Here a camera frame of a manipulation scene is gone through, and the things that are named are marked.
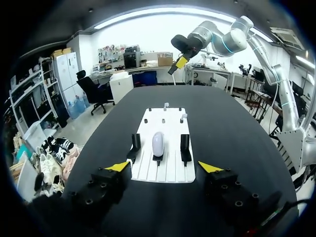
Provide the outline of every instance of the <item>robotic arm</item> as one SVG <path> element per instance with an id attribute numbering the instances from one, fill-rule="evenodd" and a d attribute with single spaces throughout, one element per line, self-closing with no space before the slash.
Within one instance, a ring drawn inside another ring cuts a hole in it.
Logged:
<path id="1" fill-rule="evenodd" d="M 205 52 L 203 49 L 209 43 L 212 45 L 213 54 L 221 57 L 233 56 L 245 50 L 249 43 L 263 68 L 267 82 L 277 86 L 283 110 L 283 128 L 277 137 L 286 150 L 285 154 L 282 150 L 282 155 L 290 157 L 298 172 L 304 166 L 316 163 L 316 138 L 308 135 L 310 123 L 316 111 L 316 86 L 308 114 L 300 125 L 290 81 L 285 77 L 281 65 L 271 65 L 264 46 L 255 34 L 249 31 L 252 27 L 253 22 L 246 16 L 242 16 L 231 25 L 230 31 L 226 34 L 219 31 L 214 23 L 204 21 L 187 38 L 176 35 L 171 43 L 182 52 L 182 55 L 171 66 L 168 73 L 172 75 L 200 51 Z"/>

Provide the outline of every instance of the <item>white tray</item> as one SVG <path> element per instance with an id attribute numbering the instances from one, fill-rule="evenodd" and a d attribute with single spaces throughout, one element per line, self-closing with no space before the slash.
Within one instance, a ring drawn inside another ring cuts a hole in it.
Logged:
<path id="1" fill-rule="evenodd" d="M 137 133 L 141 138 L 135 163 L 131 163 L 132 180 L 156 183 L 191 183 L 195 180 L 194 160 L 191 140 L 189 150 L 192 161 L 184 166 L 180 153 L 181 134 L 190 134 L 187 119 L 180 118 L 186 111 L 184 108 L 146 109 Z M 156 132 L 164 134 L 164 154 L 160 166 L 153 160 L 152 139 Z"/>

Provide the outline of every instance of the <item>water bottle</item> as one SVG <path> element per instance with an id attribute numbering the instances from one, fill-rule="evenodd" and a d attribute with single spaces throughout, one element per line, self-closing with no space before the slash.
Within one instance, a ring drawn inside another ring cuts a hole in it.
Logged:
<path id="1" fill-rule="evenodd" d="M 90 106 L 90 103 L 88 101 L 88 97 L 87 97 L 86 93 L 83 93 L 83 101 L 84 101 L 86 108 L 88 108 Z"/>
<path id="2" fill-rule="evenodd" d="M 68 111 L 69 111 L 69 116 L 72 119 L 78 118 L 79 113 L 77 112 L 77 109 L 75 108 L 75 105 L 72 104 L 70 101 L 68 102 Z"/>
<path id="3" fill-rule="evenodd" d="M 83 99 L 80 99 L 79 96 L 76 95 L 76 100 L 75 100 L 75 108 L 77 109 L 77 112 L 79 114 L 82 114 L 85 110 L 85 104 Z"/>

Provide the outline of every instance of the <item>white mouse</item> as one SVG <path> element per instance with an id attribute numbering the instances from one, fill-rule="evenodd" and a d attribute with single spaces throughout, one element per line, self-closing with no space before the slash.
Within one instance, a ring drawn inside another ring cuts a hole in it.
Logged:
<path id="1" fill-rule="evenodd" d="M 161 157 L 164 152 L 164 138 L 162 132 L 156 132 L 153 136 L 153 153 L 155 157 Z"/>

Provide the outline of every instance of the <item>air conditioner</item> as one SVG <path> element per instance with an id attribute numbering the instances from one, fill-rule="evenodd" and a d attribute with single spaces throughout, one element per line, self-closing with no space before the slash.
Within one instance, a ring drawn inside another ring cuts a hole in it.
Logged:
<path id="1" fill-rule="evenodd" d="M 299 50 L 305 50 L 298 37 L 295 35 L 293 30 L 270 27 L 272 34 L 278 38 L 284 45 L 290 46 Z"/>

